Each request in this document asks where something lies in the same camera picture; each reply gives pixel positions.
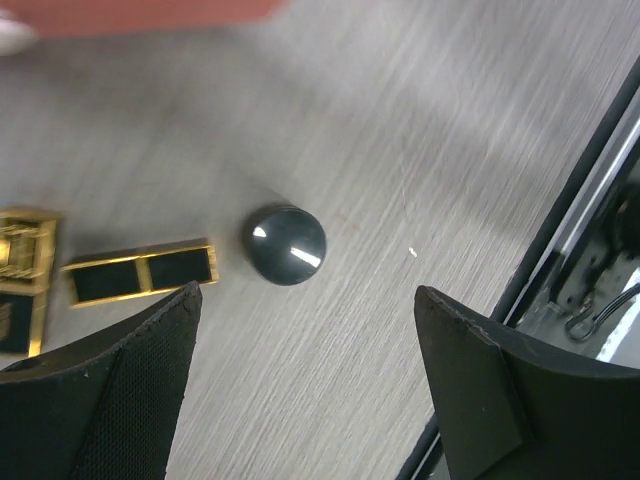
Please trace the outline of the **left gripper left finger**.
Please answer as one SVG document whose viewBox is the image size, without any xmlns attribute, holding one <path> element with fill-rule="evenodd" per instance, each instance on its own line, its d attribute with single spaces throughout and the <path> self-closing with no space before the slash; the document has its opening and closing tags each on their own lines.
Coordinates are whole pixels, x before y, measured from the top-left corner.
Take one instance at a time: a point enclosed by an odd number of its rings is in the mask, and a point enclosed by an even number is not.
<svg viewBox="0 0 640 480">
<path fill-rule="evenodd" d="M 2 369 L 2 478 L 164 478 L 201 307 L 191 282 L 101 331 Z"/>
</svg>

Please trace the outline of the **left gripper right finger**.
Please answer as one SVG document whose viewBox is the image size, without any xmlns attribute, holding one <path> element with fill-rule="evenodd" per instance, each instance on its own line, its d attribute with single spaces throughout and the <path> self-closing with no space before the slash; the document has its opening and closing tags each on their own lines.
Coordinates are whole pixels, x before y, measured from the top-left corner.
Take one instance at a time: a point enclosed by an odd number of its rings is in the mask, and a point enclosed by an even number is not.
<svg viewBox="0 0 640 480">
<path fill-rule="evenodd" d="M 639 372 L 557 348 L 432 287 L 416 330 L 453 479 L 636 479 Z"/>
</svg>

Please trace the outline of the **red drawer box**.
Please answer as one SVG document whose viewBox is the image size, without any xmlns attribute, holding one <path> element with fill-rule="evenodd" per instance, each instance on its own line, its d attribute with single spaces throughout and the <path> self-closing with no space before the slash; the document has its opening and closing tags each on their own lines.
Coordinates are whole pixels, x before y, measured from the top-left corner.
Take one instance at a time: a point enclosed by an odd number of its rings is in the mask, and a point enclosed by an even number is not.
<svg viewBox="0 0 640 480">
<path fill-rule="evenodd" d="M 69 38 L 243 24 L 260 21 L 284 1 L 50 0 L 1 3 L 1 54 L 44 38 Z"/>
</svg>

